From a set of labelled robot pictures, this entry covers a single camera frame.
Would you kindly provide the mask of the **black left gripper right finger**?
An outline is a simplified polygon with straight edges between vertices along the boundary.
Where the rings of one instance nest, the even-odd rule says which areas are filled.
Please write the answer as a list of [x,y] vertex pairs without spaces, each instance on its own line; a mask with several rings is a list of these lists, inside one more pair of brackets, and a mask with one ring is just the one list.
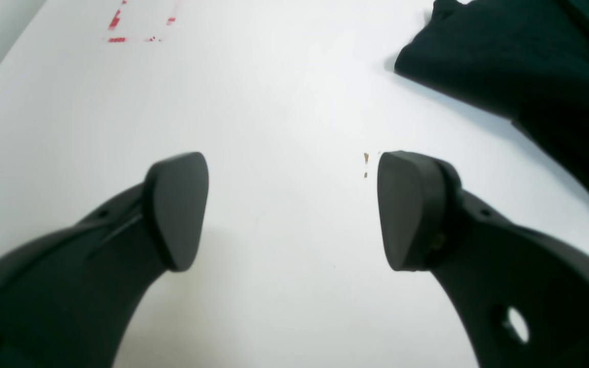
[[518,226],[430,156],[384,153],[384,251],[395,271],[430,271],[481,367],[589,367],[589,256]]

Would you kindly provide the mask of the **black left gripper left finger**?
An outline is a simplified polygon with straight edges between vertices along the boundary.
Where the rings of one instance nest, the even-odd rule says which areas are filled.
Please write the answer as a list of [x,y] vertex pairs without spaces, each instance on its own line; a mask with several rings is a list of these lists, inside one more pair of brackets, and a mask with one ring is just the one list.
[[196,259],[202,153],[155,163],[84,219],[0,257],[0,367],[111,367],[147,289]]

